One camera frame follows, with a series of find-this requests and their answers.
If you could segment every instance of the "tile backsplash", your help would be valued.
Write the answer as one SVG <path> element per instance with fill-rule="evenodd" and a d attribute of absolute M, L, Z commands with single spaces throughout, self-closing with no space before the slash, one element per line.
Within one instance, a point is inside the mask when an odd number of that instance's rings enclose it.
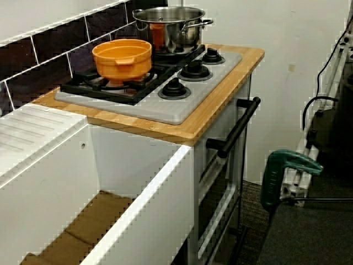
<path fill-rule="evenodd" d="M 0 116 L 60 86 L 74 71 L 94 66 L 92 49 L 98 44 L 136 39 L 134 1 L 0 47 Z"/>

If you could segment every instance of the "dark tile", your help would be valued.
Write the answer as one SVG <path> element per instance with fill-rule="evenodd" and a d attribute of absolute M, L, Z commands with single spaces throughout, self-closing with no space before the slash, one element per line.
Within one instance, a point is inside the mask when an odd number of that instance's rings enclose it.
<path fill-rule="evenodd" d="M 135 0 L 129 0 L 125 2 L 125 4 L 126 4 L 126 13 L 127 13 L 127 23 L 134 22 L 135 19 L 132 16 L 132 11 L 137 9 Z"/>
<path fill-rule="evenodd" d="M 30 38 L 0 48 L 0 80 L 36 65 Z"/>
<path fill-rule="evenodd" d="M 12 106 L 5 83 L 0 84 L 0 117 L 12 112 Z"/>
<path fill-rule="evenodd" d="M 84 18 L 33 36 L 39 62 L 44 62 L 88 41 Z"/>
<path fill-rule="evenodd" d="M 90 39 L 96 39 L 126 25 L 124 3 L 86 17 Z"/>
<path fill-rule="evenodd" d="M 127 22 L 134 22 L 132 11 L 135 9 L 148 9 L 154 7 L 167 7 L 167 0 L 129 0 L 126 2 Z"/>
<path fill-rule="evenodd" d="M 110 41 L 109 36 L 100 38 L 92 43 L 88 43 L 80 48 L 77 48 L 69 53 L 70 65 L 72 72 L 85 71 L 95 65 L 92 50 L 98 44 Z"/>
<path fill-rule="evenodd" d="M 8 81 L 15 108 L 40 97 L 71 78 L 67 56 L 38 66 Z"/>
<path fill-rule="evenodd" d="M 111 33 L 112 40 L 119 39 L 137 39 L 138 38 L 138 30 L 136 28 L 135 23 L 131 25 L 127 25 L 116 32 Z"/>

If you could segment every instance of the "cooking pot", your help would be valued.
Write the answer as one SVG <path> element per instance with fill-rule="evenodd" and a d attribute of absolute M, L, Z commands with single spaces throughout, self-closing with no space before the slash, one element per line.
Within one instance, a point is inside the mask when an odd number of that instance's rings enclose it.
<path fill-rule="evenodd" d="M 156 7 L 132 12 L 140 36 L 148 36 L 159 55 L 185 55 L 201 44 L 201 31 L 213 20 L 203 20 L 205 12 L 193 7 Z"/>
<path fill-rule="evenodd" d="M 152 68 L 152 45 L 143 40 L 108 41 L 97 45 L 92 54 L 98 74 L 118 83 L 138 80 Z"/>

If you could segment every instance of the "oven door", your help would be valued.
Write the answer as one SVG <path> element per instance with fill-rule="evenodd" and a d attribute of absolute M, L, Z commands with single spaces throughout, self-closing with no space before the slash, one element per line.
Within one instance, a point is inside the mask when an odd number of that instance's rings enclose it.
<path fill-rule="evenodd" d="M 198 264 L 212 264 L 218 252 L 221 253 L 218 259 L 221 257 L 226 263 L 234 261 L 243 242 L 246 231 L 239 229 L 239 218 L 246 128 L 259 104 L 259 98 L 237 100 L 237 106 L 245 111 L 226 140 L 207 140 L 206 147 L 217 150 L 217 153 L 199 182 Z M 226 241 L 230 241 L 230 245 L 233 241 L 234 249 L 221 247 Z M 229 258 L 224 256 L 227 250 Z"/>

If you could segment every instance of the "oven handle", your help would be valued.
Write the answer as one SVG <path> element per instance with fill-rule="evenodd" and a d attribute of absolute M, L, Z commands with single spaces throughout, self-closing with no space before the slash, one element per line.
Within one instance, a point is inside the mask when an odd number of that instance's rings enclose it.
<path fill-rule="evenodd" d="M 220 158 L 227 158 L 232 147 L 242 134 L 249 120 L 252 118 L 256 109 L 258 108 L 261 99 L 255 97 L 253 100 L 238 99 L 237 107 L 246 108 L 243 116 L 237 121 L 236 125 L 229 133 L 225 141 L 208 138 L 206 141 L 206 148 L 218 150 L 217 156 Z"/>

